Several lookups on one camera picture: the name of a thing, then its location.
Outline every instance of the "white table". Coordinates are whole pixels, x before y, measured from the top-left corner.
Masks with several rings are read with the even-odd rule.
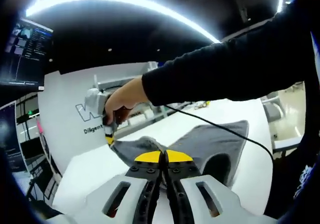
[[[264,145],[272,152],[272,143],[265,111],[260,99],[249,101],[212,101],[206,108],[184,111],[203,117],[217,124],[247,120],[248,137]],[[137,132],[123,137],[122,141],[132,141],[142,136],[155,138],[164,146],[173,144],[197,125],[206,124],[194,117],[175,113]],[[118,156],[102,146],[75,156],[68,165],[53,200],[53,208],[62,213],[72,213],[85,204],[86,196],[118,174],[127,172]],[[239,198],[241,205],[256,215],[264,213],[272,182],[273,165],[268,153],[249,141],[245,143],[233,178],[231,190]],[[163,218],[169,212],[165,197],[160,197],[153,220]]]

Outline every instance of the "gray cloth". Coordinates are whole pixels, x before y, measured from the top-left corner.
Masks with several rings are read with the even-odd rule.
[[[222,124],[242,136],[247,137],[249,123],[246,120]],[[142,153],[166,149],[186,153],[203,175],[211,175],[230,187],[239,164],[246,141],[226,130],[213,125],[199,125],[169,147],[155,139],[144,136],[135,141],[115,141],[110,147],[129,167]]]

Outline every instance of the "black screw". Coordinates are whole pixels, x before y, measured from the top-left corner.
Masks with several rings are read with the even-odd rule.
[[[136,171],[139,170],[139,168],[133,165],[133,166],[130,168],[130,170],[133,171],[133,172],[136,172]]]
[[[148,170],[146,170],[147,173],[155,173],[156,171],[154,169],[149,168]]]

